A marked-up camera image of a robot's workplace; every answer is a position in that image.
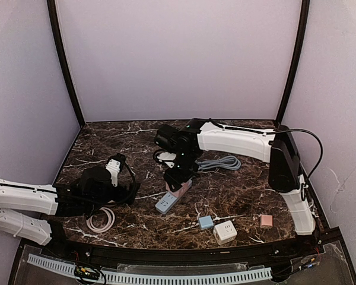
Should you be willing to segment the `pink cube socket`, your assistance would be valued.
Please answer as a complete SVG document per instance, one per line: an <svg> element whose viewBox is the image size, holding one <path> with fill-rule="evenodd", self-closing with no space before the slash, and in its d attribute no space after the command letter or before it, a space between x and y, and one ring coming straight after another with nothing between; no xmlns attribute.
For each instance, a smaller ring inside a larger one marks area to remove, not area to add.
<svg viewBox="0 0 356 285"><path fill-rule="evenodd" d="M166 185L166 190L167 190L167 198L166 200L168 202L175 202L181 199L182 196L191 188L192 186L192 180L188 180L187 182L183 183L181 185L181 188L179 188L176 192L173 192L168 185Z"/></svg>

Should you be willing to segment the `blue cube plug adapter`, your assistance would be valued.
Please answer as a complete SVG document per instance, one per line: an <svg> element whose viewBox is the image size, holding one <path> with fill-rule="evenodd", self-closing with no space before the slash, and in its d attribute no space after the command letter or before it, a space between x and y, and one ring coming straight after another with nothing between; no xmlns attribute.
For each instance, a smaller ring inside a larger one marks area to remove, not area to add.
<svg viewBox="0 0 356 285"><path fill-rule="evenodd" d="M204 216L198 218L199 228L201 230L211 229L214 226L214 222L211 216Z"/></svg>

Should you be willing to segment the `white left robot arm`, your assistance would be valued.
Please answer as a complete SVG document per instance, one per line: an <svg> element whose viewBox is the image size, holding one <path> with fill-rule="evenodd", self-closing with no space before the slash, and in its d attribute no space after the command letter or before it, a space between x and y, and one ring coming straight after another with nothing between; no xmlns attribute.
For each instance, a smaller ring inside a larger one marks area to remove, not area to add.
<svg viewBox="0 0 356 285"><path fill-rule="evenodd" d="M30 185L0 179L0 230L45 246L65 240L62 225L23 214L32 211L56 217L91 217L102 207L131 205L140 187L135 176L129 186L121 185L118 168L96 166L85 169L69 185Z"/></svg>

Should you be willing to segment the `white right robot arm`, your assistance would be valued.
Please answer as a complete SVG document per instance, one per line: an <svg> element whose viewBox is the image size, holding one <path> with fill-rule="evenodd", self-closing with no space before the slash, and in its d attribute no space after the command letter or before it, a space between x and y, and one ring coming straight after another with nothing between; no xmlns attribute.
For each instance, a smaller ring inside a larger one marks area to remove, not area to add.
<svg viewBox="0 0 356 285"><path fill-rule="evenodd" d="M163 179L167 190L174 194L198 175L198 158L204 151L237 154L269 163L269 186L286 202L296 234L310 236L316 230L316 218L306 197L311 176L301 169L294 132L286 126L275 131L195 118L181 129L161 126L154 137L159 146L154 159L167 165Z"/></svg>

